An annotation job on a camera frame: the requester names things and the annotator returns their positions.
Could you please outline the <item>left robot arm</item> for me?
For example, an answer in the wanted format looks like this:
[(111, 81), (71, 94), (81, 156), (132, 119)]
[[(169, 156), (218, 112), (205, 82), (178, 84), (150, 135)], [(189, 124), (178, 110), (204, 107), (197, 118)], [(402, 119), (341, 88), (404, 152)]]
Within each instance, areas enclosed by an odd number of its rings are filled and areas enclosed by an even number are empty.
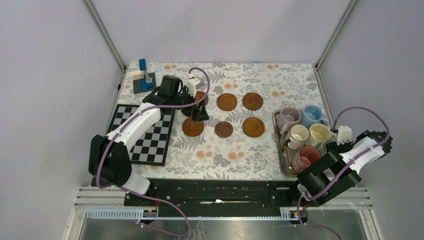
[(88, 172), (96, 180), (108, 185), (124, 188), (136, 193), (136, 199), (144, 206), (152, 204), (155, 192), (150, 181), (132, 171), (130, 150), (147, 130), (173, 110), (180, 110), (194, 122), (206, 121), (206, 98), (196, 99), (198, 87), (202, 84), (194, 76), (183, 83), (176, 76), (164, 75), (135, 112), (107, 135), (95, 135), (90, 142)]

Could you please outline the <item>cream yellow mug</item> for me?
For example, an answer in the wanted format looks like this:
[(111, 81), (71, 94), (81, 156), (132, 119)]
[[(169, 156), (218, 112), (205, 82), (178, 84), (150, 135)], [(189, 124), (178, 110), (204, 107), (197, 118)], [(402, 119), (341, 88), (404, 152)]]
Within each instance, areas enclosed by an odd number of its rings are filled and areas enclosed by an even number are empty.
[(315, 123), (309, 128), (310, 137), (306, 141), (307, 146), (319, 147), (326, 140), (336, 140), (337, 135), (326, 125)]

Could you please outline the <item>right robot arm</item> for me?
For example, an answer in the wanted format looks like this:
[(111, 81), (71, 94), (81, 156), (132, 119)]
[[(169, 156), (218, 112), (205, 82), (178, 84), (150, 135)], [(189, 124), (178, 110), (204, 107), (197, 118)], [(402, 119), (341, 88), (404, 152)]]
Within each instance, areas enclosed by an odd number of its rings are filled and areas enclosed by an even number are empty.
[(389, 154), (392, 141), (385, 131), (366, 130), (355, 142), (330, 143), (326, 154), (297, 175), (286, 193), (287, 201), (311, 207), (329, 202), (357, 185), (362, 180), (361, 168)]

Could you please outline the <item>dark walnut coaster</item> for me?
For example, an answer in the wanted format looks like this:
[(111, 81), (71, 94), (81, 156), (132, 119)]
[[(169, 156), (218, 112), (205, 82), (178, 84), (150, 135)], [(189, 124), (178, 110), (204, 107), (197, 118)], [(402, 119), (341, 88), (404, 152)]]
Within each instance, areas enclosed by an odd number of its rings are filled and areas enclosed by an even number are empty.
[(215, 134), (220, 138), (227, 138), (234, 131), (233, 125), (227, 121), (218, 122), (214, 127)]

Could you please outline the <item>light blue faceted mug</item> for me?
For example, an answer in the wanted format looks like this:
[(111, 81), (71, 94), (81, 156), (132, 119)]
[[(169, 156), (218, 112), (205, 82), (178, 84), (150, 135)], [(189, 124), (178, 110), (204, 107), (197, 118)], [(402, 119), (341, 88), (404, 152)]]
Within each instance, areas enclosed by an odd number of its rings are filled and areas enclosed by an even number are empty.
[(324, 140), (319, 146), (318, 146), (318, 150), (321, 154), (321, 156), (323, 157), (325, 154), (328, 153), (328, 144), (330, 143), (336, 143), (337, 141), (335, 139), (326, 139)]

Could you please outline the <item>brown wooden coaster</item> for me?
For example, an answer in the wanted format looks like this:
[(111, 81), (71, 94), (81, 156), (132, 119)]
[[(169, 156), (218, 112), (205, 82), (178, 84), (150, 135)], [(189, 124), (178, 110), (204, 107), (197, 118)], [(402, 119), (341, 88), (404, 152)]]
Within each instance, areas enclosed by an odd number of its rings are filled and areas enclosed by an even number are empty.
[[(201, 98), (203, 98), (204, 96), (205, 96), (205, 92), (204, 91), (200, 91), (200, 90), (198, 90), (197, 92), (196, 92), (196, 94), (195, 94), (195, 99), (194, 99), (194, 101), (195, 102), (197, 102), (197, 101), (199, 101)], [(206, 97), (203, 99), (203, 101), (204, 101), (204, 105), (205, 106), (207, 106), (208, 105), (208, 102), (209, 102), (209, 97), (206, 95)]]
[(231, 93), (223, 93), (218, 96), (216, 104), (218, 108), (223, 111), (232, 111), (236, 108), (238, 100), (236, 96)]
[(251, 111), (259, 110), (263, 106), (263, 103), (263, 98), (255, 92), (246, 93), (242, 98), (243, 106)]
[(242, 123), (243, 132), (251, 138), (258, 138), (265, 132), (265, 124), (257, 117), (248, 117)]
[(194, 121), (191, 118), (187, 118), (182, 123), (182, 131), (189, 137), (197, 137), (203, 133), (205, 128), (203, 121)]

